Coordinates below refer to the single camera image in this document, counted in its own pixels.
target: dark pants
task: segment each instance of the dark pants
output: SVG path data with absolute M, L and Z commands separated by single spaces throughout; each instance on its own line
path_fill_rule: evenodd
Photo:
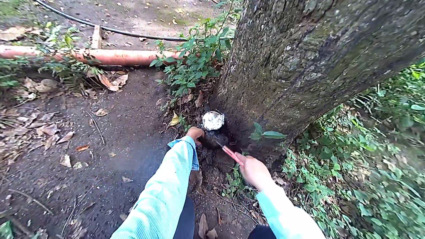
M 192 239 L 194 230 L 195 208 L 193 200 L 189 196 L 186 196 L 173 239 Z M 276 239 L 276 236 L 270 227 L 257 225 L 249 234 L 248 239 Z

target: light blue sleeve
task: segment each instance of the light blue sleeve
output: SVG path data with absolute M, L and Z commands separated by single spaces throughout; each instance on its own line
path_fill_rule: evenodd
M 111 238 L 173 238 L 186 199 L 190 170 L 199 170 L 195 142 L 189 136 L 168 144 L 156 173 Z
M 258 193 L 257 199 L 277 239 L 325 239 L 310 215 L 295 207 L 278 185 Z

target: tree trunk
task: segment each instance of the tree trunk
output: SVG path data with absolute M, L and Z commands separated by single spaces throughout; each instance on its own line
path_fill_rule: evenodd
M 213 106 L 239 142 L 259 122 L 289 143 L 423 55 L 424 12 L 424 0 L 248 0 Z

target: dark soil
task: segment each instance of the dark soil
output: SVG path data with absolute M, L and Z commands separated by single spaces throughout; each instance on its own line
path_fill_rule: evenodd
M 19 6 L 19 12 L 27 14 L 25 17 L 28 19 L 56 21 L 65 26 L 73 24 L 58 15 L 34 7 L 31 1 L 23 0 L 20 3 L 22 4 Z M 130 0 L 120 1 L 122 6 L 118 6 L 115 1 L 99 0 L 96 3 L 104 6 L 94 5 L 94 1 L 84 1 L 81 5 L 80 1 L 74 0 L 62 2 L 56 0 L 49 4 L 57 8 L 63 7 L 65 12 L 81 19 L 87 18 L 96 23 L 101 23 L 101 19 L 104 19 L 110 27 L 116 25 L 127 31 L 167 36 L 177 36 L 197 18 L 211 17 L 220 11 L 213 8 L 212 3 L 207 1 L 162 0 L 150 3 L 148 9 L 145 8 L 146 2 L 135 3 Z M 181 14 L 175 11 L 177 8 L 185 9 L 190 16 L 185 16 L 183 19 Z M 171 18 L 169 19 L 170 15 L 176 16 L 178 25 L 168 25 L 168 22 L 172 21 Z M 14 16 L 13 19 L 0 19 L 2 28 L 16 24 L 15 19 L 21 18 Z M 83 40 L 90 39 L 93 28 L 80 29 L 85 36 Z M 104 42 L 113 44 L 105 44 L 105 48 L 116 48 L 116 46 L 122 49 L 155 48 L 153 40 L 140 42 L 137 38 L 118 34 L 110 34 L 109 39 Z M 129 73 L 127 84 L 120 93 L 99 91 L 99 99 L 91 100 L 74 97 L 65 92 L 63 95 L 37 99 L 22 105 L 24 108 L 8 111 L 8 114 L 16 113 L 22 116 L 28 116 L 37 110 L 42 113 L 57 112 L 51 122 L 57 122 L 61 130 L 59 134 L 62 136 L 69 131 L 75 131 L 75 134 L 69 143 L 54 145 L 46 151 L 44 147 L 40 147 L 27 153 L 34 144 L 44 143 L 40 138 L 30 138 L 30 146 L 25 149 L 22 156 L 16 159 L 15 163 L 5 165 L 5 162 L 2 162 L 0 211 L 18 209 L 14 217 L 21 224 L 27 225 L 30 232 L 35 233 L 39 228 L 45 228 L 50 238 L 55 238 L 55 235 L 61 235 L 62 228 L 76 202 L 81 202 L 72 212 L 62 237 L 78 238 L 78 232 L 87 229 L 86 233 L 81 233 L 84 235 L 83 238 L 109 238 L 122 223 L 121 217 L 128 214 L 147 180 L 159 167 L 169 149 L 167 143 L 181 136 L 172 127 L 159 133 L 166 128 L 164 123 L 167 124 L 170 120 L 170 115 L 163 117 L 163 112 L 159 110 L 161 105 L 156 105 L 159 99 L 162 99 L 164 104 L 169 97 L 166 91 L 158 87 L 155 82 L 155 79 L 162 77 L 163 73 L 154 69 L 139 69 Z M 99 108 L 107 108 L 109 111 L 109 114 L 103 117 L 94 116 L 105 144 L 102 143 L 96 127 L 90 126 L 90 117 L 86 112 L 94 112 Z M 204 111 L 203 108 L 198 109 L 198 113 L 202 111 Z M 199 126 L 198 122 L 197 120 L 191 123 Z M 90 145 L 90 147 L 85 151 L 75 151 L 75 148 L 81 145 Z M 83 167 L 73 169 L 59 164 L 61 156 L 65 154 L 70 155 L 73 165 L 81 162 Z M 209 229 L 215 227 L 219 238 L 246 238 L 255 223 L 241 211 L 250 216 L 252 213 L 239 204 L 252 208 L 254 201 L 235 200 L 233 205 L 229 199 L 224 200 L 219 196 L 223 190 L 223 184 L 226 183 L 225 173 L 231 171 L 233 161 L 220 150 L 209 151 L 199 148 L 198 156 L 202 177 L 200 172 L 193 172 L 191 187 L 188 190 L 195 205 L 194 238 L 199 238 L 198 223 L 202 213 L 207 217 Z M 123 176 L 133 181 L 124 183 Z M 9 189 L 30 195 L 54 214 L 50 215 L 38 204 L 29 202 L 25 196 L 12 193 Z M 5 198 L 9 194 L 12 198 L 8 202 Z M 222 218 L 221 225 L 218 225 L 218 212 Z M 16 227 L 14 229 L 17 238 L 27 237 Z

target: orange pipe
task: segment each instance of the orange pipe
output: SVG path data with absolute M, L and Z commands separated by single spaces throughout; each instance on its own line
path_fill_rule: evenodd
M 165 57 L 179 58 L 179 51 L 163 51 Z M 0 45 L 0 58 L 16 59 L 17 57 L 42 57 L 44 54 L 33 46 L 6 46 Z M 56 60 L 62 60 L 64 54 L 60 52 L 53 56 Z M 81 62 L 96 65 L 150 65 L 157 57 L 161 57 L 159 51 L 139 50 L 107 50 L 107 49 L 75 49 L 71 56 Z

